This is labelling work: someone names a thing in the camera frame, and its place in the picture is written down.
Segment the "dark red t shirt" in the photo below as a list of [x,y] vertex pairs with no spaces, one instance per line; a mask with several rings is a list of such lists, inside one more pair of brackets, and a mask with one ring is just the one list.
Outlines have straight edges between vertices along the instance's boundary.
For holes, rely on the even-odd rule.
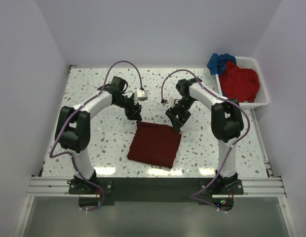
[[181,137],[180,133],[174,132],[173,128],[168,125],[138,121],[127,158],[171,169]]

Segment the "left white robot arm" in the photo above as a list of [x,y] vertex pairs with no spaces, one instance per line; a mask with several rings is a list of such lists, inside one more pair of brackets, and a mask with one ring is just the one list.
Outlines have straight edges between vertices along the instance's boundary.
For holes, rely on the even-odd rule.
[[100,87],[96,94],[74,107],[63,106],[60,110],[55,143],[65,149],[61,154],[69,154],[75,169],[73,179],[68,181],[69,193],[100,193],[96,170],[91,164],[87,150],[91,137],[91,120],[103,109],[115,105],[124,109],[128,120],[141,121],[141,105],[135,102],[135,96],[125,95],[127,81],[113,77],[111,83]]

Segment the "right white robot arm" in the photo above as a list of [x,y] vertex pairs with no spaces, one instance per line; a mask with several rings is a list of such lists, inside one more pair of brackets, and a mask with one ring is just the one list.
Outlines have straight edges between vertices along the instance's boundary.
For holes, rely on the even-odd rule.
[[205,190],[212,194],[226,194],[238,181],[235,146],[244,129],[239,102],[221,98],[218,93],[201,88],[197,79],[179,80],[176,89],[182,98],[175,100],[165,112],[174,132],[180,132],[191,116],[191,106],[198,101],[211,112],[211,131],[218,140],[219,163],[215,177],[197,194]]

